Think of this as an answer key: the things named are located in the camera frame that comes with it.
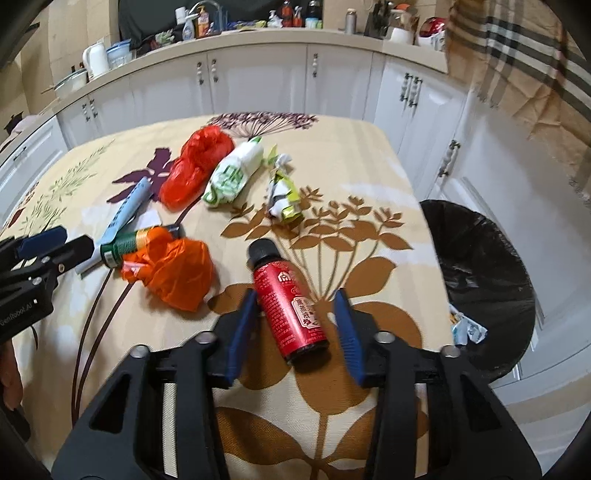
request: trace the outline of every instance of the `metal screw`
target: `metal screw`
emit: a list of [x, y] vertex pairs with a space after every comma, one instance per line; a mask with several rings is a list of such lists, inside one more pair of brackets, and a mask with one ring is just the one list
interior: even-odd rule
[[376, 333], [374, 338], [378, 343], [392, 343], [394, 340], [396, 340], [396, 337], [393, 333], [384, 331]]
[[134, 358], [143, 358], [148, 355], [150, 349], [146, 345], [136, 345], [131, 349], [129, 353]]
[[457, 358], [460, 356], [462, 352], [455, 345], [446, 345], [441, 349], [441, 353], [443, 354], [443, 356], [446, 356], [448, 358]]
[[206, 330], [204, 332], [199, 332], [197, 334], [197, 336], [195, 337], [195, 340], [197, 343], [202, 343], [204, 345], [206, 345], [207, 343], [213, 343], [215, 342], [217, 339], [216, 334]]

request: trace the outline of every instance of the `cabinet handle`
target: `cabinet handle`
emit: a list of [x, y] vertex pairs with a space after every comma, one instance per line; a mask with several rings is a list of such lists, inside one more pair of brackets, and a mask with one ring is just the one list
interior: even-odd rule
[[201, 62], [197, 62], [197, 76], [199, 77], [199, 85], [203, 85], [203, 72], [201, 71]]
[[456, 140], [452, 140], [450, 142], [445, 156], [443, 157], [443, 162], [441, 162], [441, 168], [439, 169], [439, 173], [437, 173], [437, 177], [447, 177], [450, 174], [450, 170], [448, 170], [448, 167], [452, 162], [454, 153], [457, 153], [461, 146], [462, 144]]
[[82, 104], [82, 113], [84, 113], [84, 118], [87, 122], [90, 122], [90, 117], [88, 116], [88, 111], [86, 110], [86, 104]]
[[410, 87], [410, 96], [408, 101], [409, 107], [416, 107], [418, 105], [418, 94], [421, 91], [423, 80], [419, 77], [414, 78], [413, 85]]
[[408, 100], [408, 87], [409, 84], [412, 82], [413, 76], [410, 75], [409, 72], [406, 72], [404, 75], [404, 81], [402, 83], [402, 89], [400, 90], [400, 101], [406, 102]]
[[318, 54], [314, 53], [312, 58], [312, 76], [316, 78], [318, 76]]
[[217, 76], [217, 60], [213, 59], [212, 60], [212, 76], [213, 76], [213, 81], [215, 83], [217, 83], [217, 81], [219, 80], [218, 76]]
[[92, 112], [93, 117], [96, 118], [99, 116], [99, 112], [96, 111], [95, 101], [93, 99], [90, 100], [90, 111]]
[[25, 145], [19, 153], [14, 155], [14, 158], [12, 159], [12, 161], [17, 161], [19, 158], [21, 158], [22, 154], [25, 153], [26, 149], [27, 149], [27, 146]]

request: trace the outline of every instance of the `trash bin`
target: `trash bin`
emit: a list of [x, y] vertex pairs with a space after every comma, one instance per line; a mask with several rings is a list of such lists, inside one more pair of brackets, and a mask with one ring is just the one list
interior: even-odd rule
[[530, 277], [490, 219], [444, 200], [424, 200], [421, 207], [450, 303], [488, 329], [481, 343], [468, 341], [460, 348], [489, 381], [496, 380], [516, 366], [530, 344], [535, 323]]

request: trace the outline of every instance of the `human hand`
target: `human hand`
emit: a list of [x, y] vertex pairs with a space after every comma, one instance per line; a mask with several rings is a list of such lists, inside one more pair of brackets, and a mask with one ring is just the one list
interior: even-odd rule
[[4, 387], [4, 404], [15, 410], [22, 401], [22, 381], [12, 340], [0, 345], [0, 382]]

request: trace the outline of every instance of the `plaid cloth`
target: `plaid cloth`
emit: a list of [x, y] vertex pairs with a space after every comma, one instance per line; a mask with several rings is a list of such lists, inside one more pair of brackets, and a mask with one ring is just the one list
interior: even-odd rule
[[455, 0], [450, 75], [523, 122], [591, 208], [591, 68], [540, 0]]

